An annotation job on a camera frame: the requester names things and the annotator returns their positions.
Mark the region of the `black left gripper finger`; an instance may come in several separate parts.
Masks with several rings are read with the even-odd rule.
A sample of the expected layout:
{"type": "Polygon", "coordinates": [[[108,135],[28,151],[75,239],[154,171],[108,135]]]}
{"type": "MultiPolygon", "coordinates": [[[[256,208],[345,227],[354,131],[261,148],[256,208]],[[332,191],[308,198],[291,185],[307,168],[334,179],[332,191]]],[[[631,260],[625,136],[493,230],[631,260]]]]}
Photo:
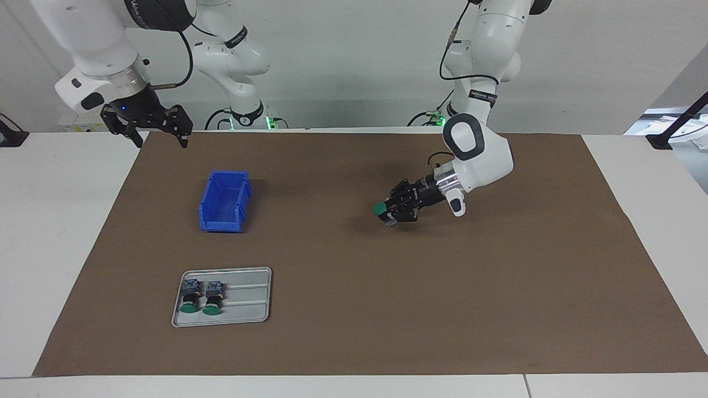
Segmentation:
{"type": "Polygon", "coordinates": [[[394,227],[400,223],[416,222],[418,220],[418,209],[394,209],[384,213],[384,224],[394,227]]]}
{"type": "Polygon", "coordinates": [[[408,179],[402,179],[391,189],[387,198],[387,207],[407,206],[414,199],[414,186],[408,179]]]}

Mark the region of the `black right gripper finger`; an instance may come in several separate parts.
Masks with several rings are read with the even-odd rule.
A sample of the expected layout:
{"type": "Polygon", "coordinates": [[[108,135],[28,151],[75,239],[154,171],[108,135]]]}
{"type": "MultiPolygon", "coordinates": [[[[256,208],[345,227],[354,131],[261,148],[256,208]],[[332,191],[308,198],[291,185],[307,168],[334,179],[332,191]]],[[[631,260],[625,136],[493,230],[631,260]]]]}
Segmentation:
{"type": "Polygon", "coordinates": [[[181,105],[166,110],[166,133],[172,134],[182,148],[188,147],[192,129],[193,122],[181,105]]]}
{"type": "Polygon", "coordinates": [[[101,119],[111,134],[124,136],[124,138],[129,139],[134,146],[142,148],[144,140],[138,133],[134,122],[129,121],[128,123],[122,123],[119,115],[117,115],[112,107],[103,107],[101,109],[101,119]]]}

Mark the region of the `green push button switch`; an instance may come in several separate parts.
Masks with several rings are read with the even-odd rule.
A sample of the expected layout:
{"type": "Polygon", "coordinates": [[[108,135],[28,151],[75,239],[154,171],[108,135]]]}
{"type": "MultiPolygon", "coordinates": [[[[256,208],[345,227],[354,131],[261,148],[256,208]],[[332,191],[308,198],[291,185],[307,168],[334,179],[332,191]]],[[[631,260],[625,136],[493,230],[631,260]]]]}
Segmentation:
{"type": "Polygon", "coordinates": [[[179,312],[193,314],[199,311],[199,299],[202,297],[200,282],[196,278],[182,280],[180,285],[179,312]]]}
{"type": "Polygon", "coordinates": [[[221,313],[222,301],[225,299],[225,288],[220,281],[210,281],[204,293],[206,297],[205,307],[202,313],[208,316],[217,316],[221,313]]]}
{"type": "Polygon", "coordinates": [[[391,214],[391,210],[387,207],[386,202],[377,202],[374,205],[373,212],[379,220],[389,227],[394,226],[398,222],[391,214]]]}

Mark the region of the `white background box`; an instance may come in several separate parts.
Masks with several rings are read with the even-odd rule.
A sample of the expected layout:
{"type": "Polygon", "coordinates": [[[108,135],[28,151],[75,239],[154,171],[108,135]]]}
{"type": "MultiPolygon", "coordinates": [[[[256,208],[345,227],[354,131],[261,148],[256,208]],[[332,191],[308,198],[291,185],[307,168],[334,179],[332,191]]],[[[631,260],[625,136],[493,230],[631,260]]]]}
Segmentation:
{"type": "Polygon", "coordinates": [[[108,128],[99,115],[64,113],[58,125],[66,133],[107,133],[108,128]]]}

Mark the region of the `brown table mat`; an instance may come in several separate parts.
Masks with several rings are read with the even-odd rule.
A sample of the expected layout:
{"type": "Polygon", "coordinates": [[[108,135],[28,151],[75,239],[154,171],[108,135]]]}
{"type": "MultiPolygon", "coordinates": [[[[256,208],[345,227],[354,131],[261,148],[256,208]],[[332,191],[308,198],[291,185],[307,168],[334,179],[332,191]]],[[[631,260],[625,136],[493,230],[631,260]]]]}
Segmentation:
{"type": "Polygon", "coordinates": [[[33,374],[708,371],[582,137],[509,134],[515,169],[385,226],[435,134],[151,133],[33,374]],[[240,233],[200,229],[213,170],[248,171],[240,233]],[[175,328],[188,270],[269,267],[265,322],[175,328]]]}

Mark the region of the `blue plastic bin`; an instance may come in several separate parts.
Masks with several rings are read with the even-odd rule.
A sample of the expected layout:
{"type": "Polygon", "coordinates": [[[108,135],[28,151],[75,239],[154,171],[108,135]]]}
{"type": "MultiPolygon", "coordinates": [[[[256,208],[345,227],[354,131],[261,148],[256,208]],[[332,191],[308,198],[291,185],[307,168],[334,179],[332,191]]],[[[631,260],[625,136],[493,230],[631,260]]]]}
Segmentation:
{"type": "Polygon", "coordinates": [[[250,197],[248,171],[211,171],[198,207],[200,229],[217,233],[242,232],[250,197]]]}

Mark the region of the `black table clamp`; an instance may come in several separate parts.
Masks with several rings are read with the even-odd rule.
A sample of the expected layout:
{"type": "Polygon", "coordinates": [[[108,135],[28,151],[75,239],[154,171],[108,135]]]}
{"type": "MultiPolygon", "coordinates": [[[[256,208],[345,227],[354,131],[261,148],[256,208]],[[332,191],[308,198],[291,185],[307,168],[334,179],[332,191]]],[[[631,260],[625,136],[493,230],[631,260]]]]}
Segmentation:
{"type": "Polygon", "coordinates": [[[0,147],[20,147],[29,135],[18,123],[0,112],[0,147]]]}

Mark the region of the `grey metal tray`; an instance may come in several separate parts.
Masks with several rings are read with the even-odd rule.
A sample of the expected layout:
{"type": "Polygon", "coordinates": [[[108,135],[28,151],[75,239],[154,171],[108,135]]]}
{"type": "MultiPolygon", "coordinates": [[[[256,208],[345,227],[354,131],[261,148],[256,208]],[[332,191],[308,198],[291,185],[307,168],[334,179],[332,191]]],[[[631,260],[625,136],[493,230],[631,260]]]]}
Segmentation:
{"type": "Polygon", "coordinates": [[[269,267],[188,270],[182,280],[196,278],[200,282],[202,297],[199,299],[199,311],[193,314],[179,312],[181,304],[180,286],[175,298],[174,314],[170,323],[175,328],[212,327],[240,323],[265,322],[269,317],[272,287],[272,269],[269,267]],[[206,304],[204,295],[207,283],[220,281],[225,288],[221,313],[208,316],[202,313],[206,304]]]}

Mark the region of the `black angled stand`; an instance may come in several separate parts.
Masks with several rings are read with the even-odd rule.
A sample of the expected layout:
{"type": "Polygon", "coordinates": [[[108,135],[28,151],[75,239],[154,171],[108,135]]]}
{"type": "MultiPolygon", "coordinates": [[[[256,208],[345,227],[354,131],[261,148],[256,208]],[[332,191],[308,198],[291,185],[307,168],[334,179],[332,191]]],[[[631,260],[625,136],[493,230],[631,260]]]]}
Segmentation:
{"type": "Polygon", "coordinates": [[[660,134],[647,134],[645,138],[650,143],[650,145],[657,150],[672,150],[669,144],[670,139],[673,134],[675,134],[680,128],[682,128],[688,121],[692,120],[699,111],[708,105],[708,90],[703,93],[700,98],[690,105],[687,110],[682,113],[675,121],[673,121],[670,126],[668,126],[665,131],[660,134]]]}

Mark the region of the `white crumpled sheet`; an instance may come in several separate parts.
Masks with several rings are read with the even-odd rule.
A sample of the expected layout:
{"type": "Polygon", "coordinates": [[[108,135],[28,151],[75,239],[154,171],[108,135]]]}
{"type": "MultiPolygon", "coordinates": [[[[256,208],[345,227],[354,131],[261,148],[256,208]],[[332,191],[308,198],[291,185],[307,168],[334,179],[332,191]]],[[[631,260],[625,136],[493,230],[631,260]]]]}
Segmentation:
{"type": "MultiPolygon", "coordinates": [[[[678,120],[682,108],[657,108],[640,116],[624,135],[645,136],[647,134],[660,134],[678,120]]],[[[698,111],[682,127],[672,134],[669,139],[672,146],[678,144],[691,144],[696,149],[708,153],[708,107],[698,111]]]]}

